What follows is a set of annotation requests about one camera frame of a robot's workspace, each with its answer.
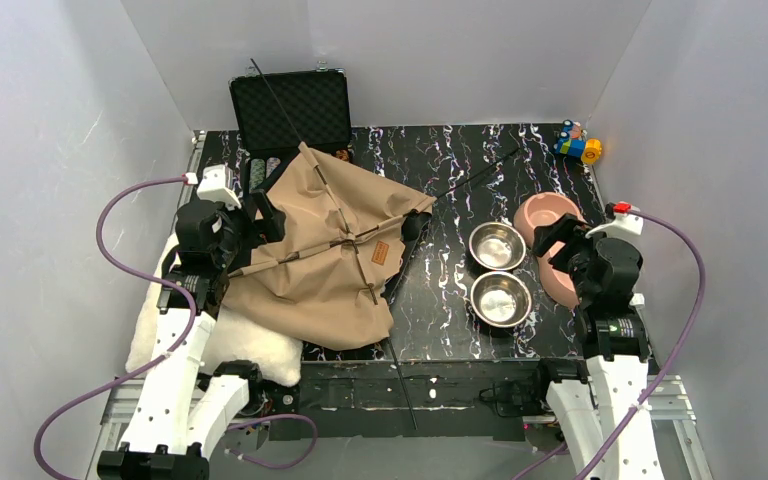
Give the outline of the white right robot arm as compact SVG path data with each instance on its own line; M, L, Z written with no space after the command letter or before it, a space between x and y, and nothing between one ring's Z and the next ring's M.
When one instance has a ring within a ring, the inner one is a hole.
M632 306L643 259L574 214L535 230L533 250L570 277L580 361L544 360L538 379L579 479L661 479L649 403L651 350Z

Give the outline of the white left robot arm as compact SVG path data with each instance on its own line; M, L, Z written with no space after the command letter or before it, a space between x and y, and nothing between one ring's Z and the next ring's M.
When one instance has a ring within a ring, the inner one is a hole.
M153 358L119 445L103 451L101 479L206 479L222 430L249 399L249 375L234 367L209 382L192 402L208 339L217 324L229 275L249 264L254 249L283 240L286 216L257 189L241 205L217 196L177 212L177 245L163 266L156 303Z

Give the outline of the tan fabric pet tent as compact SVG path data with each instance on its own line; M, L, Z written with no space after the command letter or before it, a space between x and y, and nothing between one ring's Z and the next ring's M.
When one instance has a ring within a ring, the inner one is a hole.
M355 234L431 198L308 148ZM255 249L250 265L281 259L346 234L337 208L300 150L267 196L286 215L285 236ZM377 343L389 336L394 324L382 293L401 269L405 220L357 242L360 263L378 305L361 279L350 245L250 276L230 277L223 304L261 326L328 349L350 350Z

